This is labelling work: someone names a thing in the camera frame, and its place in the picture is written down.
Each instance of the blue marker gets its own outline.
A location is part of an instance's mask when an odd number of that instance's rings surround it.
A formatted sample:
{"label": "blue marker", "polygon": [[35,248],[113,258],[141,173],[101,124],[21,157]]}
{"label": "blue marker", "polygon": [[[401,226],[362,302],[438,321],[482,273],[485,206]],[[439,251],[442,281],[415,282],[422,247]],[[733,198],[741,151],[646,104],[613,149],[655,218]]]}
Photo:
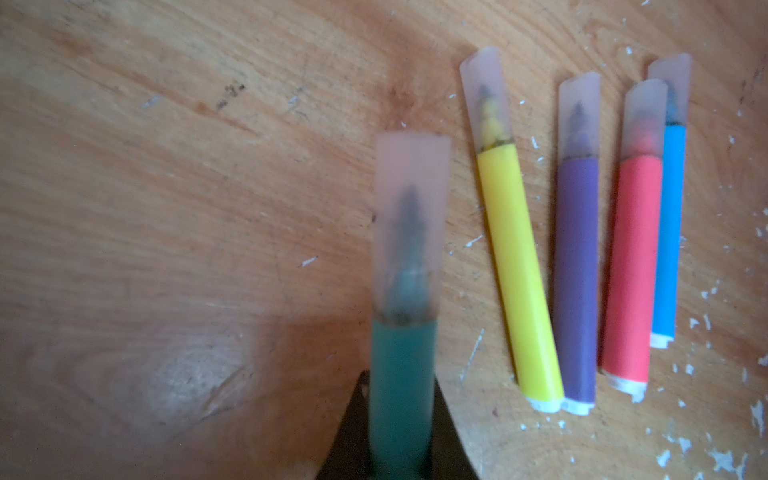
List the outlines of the blue marker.
{"label": "blue marker", "polygon": [[666,349],[669,342],[674,340],[677,316],[677,264],[680,259],[680,221],[683,216],[691,63],[690,55],[683,53],[660,58],[648,67],[648,78],[664,80],[668,87],[654,326],[650,335],[650,346],[656,349]]}

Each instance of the red marker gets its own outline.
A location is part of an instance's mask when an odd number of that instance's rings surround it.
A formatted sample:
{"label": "red marker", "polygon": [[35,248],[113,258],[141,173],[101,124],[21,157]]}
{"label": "red marker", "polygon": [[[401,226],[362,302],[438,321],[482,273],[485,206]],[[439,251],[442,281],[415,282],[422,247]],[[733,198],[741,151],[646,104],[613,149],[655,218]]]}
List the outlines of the red marker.
{"label": "red marker", "polygon": [[624,100],[601,369],[633,402],[648,385],[666,110],[667,85],[658,79],[637,84]]}

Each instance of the yellow marker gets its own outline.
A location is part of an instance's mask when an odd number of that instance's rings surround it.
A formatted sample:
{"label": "yellow marker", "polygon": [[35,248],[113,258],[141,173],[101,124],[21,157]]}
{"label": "yellow marker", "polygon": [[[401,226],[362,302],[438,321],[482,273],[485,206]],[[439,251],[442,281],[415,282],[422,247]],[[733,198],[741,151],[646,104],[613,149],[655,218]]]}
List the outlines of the yellow marker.
{"label": "yellow marker", "polygon": [[459,70],[520,390],[534,409],[557,412],[564,399],[563,382],[498,49],[483,48]]}

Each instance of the teal marker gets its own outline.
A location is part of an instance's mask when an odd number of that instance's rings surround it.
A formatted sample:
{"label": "teal marker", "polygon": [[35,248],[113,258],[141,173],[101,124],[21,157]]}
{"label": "teal marker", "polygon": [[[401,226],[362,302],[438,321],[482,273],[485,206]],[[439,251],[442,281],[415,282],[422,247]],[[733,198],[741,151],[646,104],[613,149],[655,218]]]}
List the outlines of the teal marker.
{"label": "teal marker", "polygon": [[369,450],[376,480],[429,476],[450,140],[383,134],[377,147]]}

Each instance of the wood grain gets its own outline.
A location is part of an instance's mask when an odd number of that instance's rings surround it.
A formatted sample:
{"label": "wood grain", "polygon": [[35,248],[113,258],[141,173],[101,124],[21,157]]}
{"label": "wood grain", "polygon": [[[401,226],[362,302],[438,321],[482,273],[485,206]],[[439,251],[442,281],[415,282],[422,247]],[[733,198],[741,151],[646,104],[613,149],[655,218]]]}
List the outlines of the wood grain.
{"label": "wood grain", "polygon": [[[736,478],[714,449],[768,477],[768,9],[641,3],[4,1],[0,478],[312,478],[369,365],[374,138],[403,128],[454,142],[438,377],[482,478]],[[679,336],[639,405],[599,378],[592,415],[547,417],[510,379],[488,244],[464,247],[458,64],[486,45],[547,284],[558,83],[603,75],[604,259],[623,96],[694,57]]]}

